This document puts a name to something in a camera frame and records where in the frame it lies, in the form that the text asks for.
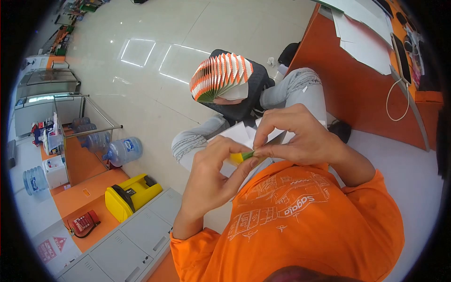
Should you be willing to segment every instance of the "jeans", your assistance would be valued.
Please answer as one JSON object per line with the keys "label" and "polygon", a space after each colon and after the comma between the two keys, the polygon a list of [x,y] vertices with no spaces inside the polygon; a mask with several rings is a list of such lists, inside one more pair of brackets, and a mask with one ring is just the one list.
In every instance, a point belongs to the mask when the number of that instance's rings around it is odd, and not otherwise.
{"label": "jeans", "polygon": [[[260,96],[260,105],[266,110],[290,107],[297,103],[304,104],[317,120],[326,121],[321,80],[312,69],[293,70],[278,85],[264,90]],[[214,115],[199,127],[180,132],[172,141],[172,154],[178,163],[191,171],[194,154],[207,146],[207,140],[229,127],[221,115]],[[271,160],[263,162],[258,171],[271,163]]]}

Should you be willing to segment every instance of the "water gallon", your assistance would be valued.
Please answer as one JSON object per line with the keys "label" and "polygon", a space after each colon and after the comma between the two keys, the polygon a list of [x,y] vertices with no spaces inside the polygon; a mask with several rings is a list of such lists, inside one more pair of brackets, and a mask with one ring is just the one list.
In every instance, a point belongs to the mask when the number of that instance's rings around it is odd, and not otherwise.
{"label": "water gallon", "polygon": [[86,136],[86,139],[81,146],[87,148],[91,153],[102,151],[108,147],[110,143],[110,133],[107,131],[91,133]]}
{"label": "water gallon", "polygon": [[49,188],[41,166],[24,171],[22,177],[25,190],[30,196]]}
{"label": "water gallon", "polygon": [[[74,129],[74,133],[80,133],[80,132],[85,132],[85,131],[90,131],[90,130],[95,130],[95,129],[97,129],[97,126],[93,123],[90,123],[87,125],[79,125]],[[77,139],[80,142],[85,142],[86,136],[77,136]]]}
{"label": "water gallon", "polygon": [[102,156],[103,160],[110,160],[112,165],[121,166],[139,159],[143,155],[143,146],[136,137],[115,140],[108,146],[108,152]]}
{"label": "water gallon", "polygon": [[87,116],[75,118],[72,123],[69,125],[69,128],[75,129],[79,125],[88,125],[91,121]]}

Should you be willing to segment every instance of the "fire extinguisher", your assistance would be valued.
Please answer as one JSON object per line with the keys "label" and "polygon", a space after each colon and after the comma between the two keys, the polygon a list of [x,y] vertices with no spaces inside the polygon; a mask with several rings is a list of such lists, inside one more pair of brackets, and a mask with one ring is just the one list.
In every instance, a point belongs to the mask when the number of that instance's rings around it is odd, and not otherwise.
{"label": "fire extinguisher", "polygon": [[[87,237],[97,225],[100,224],[99,217],[95,213],[94,210],[90,210],[84,215],[76,218],[74,221],[69,224],[69,220],[67,221],[70,229],[66,227],[67,230],[70,231],[72,236],[77,238],[85,238]],[[81,236],[86,230],[89,230],[85,235]]]}

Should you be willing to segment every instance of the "white print on shirt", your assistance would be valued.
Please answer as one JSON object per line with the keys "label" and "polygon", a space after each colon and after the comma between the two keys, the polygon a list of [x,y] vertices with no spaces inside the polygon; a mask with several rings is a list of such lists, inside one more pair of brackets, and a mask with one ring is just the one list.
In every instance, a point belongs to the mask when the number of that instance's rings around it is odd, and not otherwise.
{"label": "white print on shirt", "polygon": [[[250,240],[250,236],[256,233],[252,229],[274,220],[280,221],[283,218],[295,217],[296,222],[299,223],[298,216],[308,205],[327,202],[330,195],[326,186],[330,185],[329,182],[319,174],[313,172],[310,174],[310,177],[304,179],[294,179],[291,176],[278,177],[278,174],[275,174],[249,190],[245,194],[248,202],[260,199],[260,201],[268,201],[272,205],[268,208],[242,212],[233,217],[230,221],[227,238],[232,240],[237,235],[243,234]],[[286,228],[287,226],[279,225],[276,228]]]}
{"label": "white print on shirt", "polygon": [[249,231],[249,232],[243,233],[243,236],[248,238],[248,243],[251,241],[251,236],[254,235],[255,233],[257,233],[257,231],[258,231],[258,229],[254,230],[254,231]]}
{"label": "white print on shirt", "polygon": [[287,225],[279,225],[276,226],[277,229],[279,229],[281,232],[283,232],[284,228],[287,227]]}

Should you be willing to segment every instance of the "orange and white paper fan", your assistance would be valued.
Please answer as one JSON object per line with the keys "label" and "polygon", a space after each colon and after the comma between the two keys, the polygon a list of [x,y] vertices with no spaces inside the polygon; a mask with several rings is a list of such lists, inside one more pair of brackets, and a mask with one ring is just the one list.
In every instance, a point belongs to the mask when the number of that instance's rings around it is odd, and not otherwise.
{"label": "orange and white paper fan", "polygon": [[203,61],[191,81],[194,100],[203,103],[238,104],[248,97],[252,63],[240,55],[221,54]]}

